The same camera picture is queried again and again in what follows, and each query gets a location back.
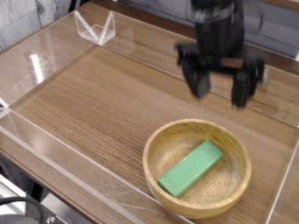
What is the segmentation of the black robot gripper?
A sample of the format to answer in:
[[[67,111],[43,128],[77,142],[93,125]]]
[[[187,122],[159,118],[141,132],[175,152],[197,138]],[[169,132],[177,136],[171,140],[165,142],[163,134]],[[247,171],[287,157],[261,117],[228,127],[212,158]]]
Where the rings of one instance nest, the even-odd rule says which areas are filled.
[[[195,19],[196,41],[176,45],[177,65],[191,93],[203,98],[211,90],[209,70],[236,70],[223,64],[224,58],[243,53],[244,17],[199,17]],[[247,106],[257,87],[257,65],[245,64],[233,75],[231,104],[236,108]]]

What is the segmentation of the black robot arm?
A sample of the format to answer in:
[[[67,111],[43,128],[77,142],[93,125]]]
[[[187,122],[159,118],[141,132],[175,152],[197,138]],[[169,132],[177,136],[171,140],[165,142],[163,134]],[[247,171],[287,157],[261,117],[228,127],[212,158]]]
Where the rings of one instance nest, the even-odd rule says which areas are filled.
[[[177,65],[195,97],[211,91],[211,73],[232,77],[231,105],[241,109],[264,80],[265,59],[244,48],[241,0],[191,0],[196,40],[179,43]]]

